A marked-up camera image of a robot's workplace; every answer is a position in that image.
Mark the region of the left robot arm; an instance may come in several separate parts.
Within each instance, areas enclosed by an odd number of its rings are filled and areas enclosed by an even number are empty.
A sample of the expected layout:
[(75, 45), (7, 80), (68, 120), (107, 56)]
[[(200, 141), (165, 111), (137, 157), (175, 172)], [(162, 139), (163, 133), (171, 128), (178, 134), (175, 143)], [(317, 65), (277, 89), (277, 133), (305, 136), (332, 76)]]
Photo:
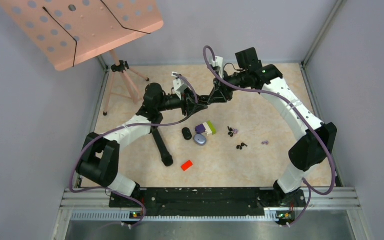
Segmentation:
[(120, 152), (139, 138), (151, 134), (162, 123), (163, 111), (181, 109), (189, 117), (208, 107), (207, 95), (195, 95), (187, 87), (180, 94), (166, 94), (158, 83), (145, 88), (143, 104), (139, 111), (124, 125), (107, 135), (90, 133), (75, 167), (76, 173), (103, 188), (121, 194), (129, 207), (140, 202), (139, 184), (119, 172)]

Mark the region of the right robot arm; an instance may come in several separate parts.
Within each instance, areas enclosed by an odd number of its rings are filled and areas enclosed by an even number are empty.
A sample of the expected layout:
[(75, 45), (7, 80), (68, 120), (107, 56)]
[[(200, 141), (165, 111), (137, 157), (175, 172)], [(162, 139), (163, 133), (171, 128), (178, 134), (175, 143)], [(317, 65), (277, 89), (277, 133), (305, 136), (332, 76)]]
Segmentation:
[(246, 88), (241, 88), (241, 87), (238, 87), (238, 86), (235, 86), (227, 81), (225, 81), (223, 78), (221, 78), (214, 70), (213, 68), (210, 66), (210, 63), (208, 61), (208, 58), (207, 58), (207, 50), (209, 50), (211, 52), (211, 55), (212, 55), (212, 58), (213, 60), (215, 61), (216, 60), (216, 56), (215, 56), (215, 53), (214, 53), (214, 50), (209, 46), (209, 45), (206, 45), (204, 46), (203, 48), (203, 57), (204, 57), (204, 61), (207, 65), (207, 68), (213, 73), (213, 75), (221, 82), (223, 83), (224, 85), (234, 89), (234, 90), (237, 90), (237, 91), (242, 91), (242, 92), (249, 92), (249, 93), (259, 93), (259, 94), (266, 94), (266, 95), (271, 95), (271, 96), (274, 96), (274, 97), (277, 97), (279, 99), (281, 99), (282, 101), (284, 101), (288, 106), (290, 106), (290, 108), (296, 113), (296, 115), (298, 116), (299, 120), (301, 120), (303, 122), (303, 124), (308, 128), (308, 130), (311, 132), (311, 134), (314, 136), (314, 138), (317, 140), (318, 142), (318, 145), (320, 145), (320, 147), (323, 149), (324, 153), (326, 154), (326, 157), (329, 161), (329, 165), (330, 165), (330, 168), (331, 168), (331, 184), (330, 184), (330, 187), (329, 189), (326, 191), (326, 192), (320, 192), (318, 190), (316, 190), (314, 187), (312, 187), (308, 182), (307, 180), (303, 177), (302, 178), (302, 181), (304, 184), (307, 185), (307, 187), (311, 190), (311, 191), (314, 191), (315, 193), (317, 193), (318, 195), (321, 195), (321, 196), (327, 196), (329, 195), (335, 188), (335, 176), (336, 176), (336, 167), (335, 167), (335, 163), (334, 163), (334, 160), (333, 160), (333, 157), (331, 155), (331, 153), (329, 152), (326, 144), (323, 142), (323, 140), (321, 139), (321, 137), (316, 133), (316, 131), (311, 127), (311, 125), (307, 122), (307, 120), (304, 119), (303, 115), (299, 112), (299, 110), (297, 109), (297, 107), (294, 105), (293, 102), (291, 102), (288, 98), (280, 95), (279, 93), (275, 93), (275, 92), (271, 92), (271, 91), (267, 91), (267, 90), (260, 90), (260, 89), (246, 89)]

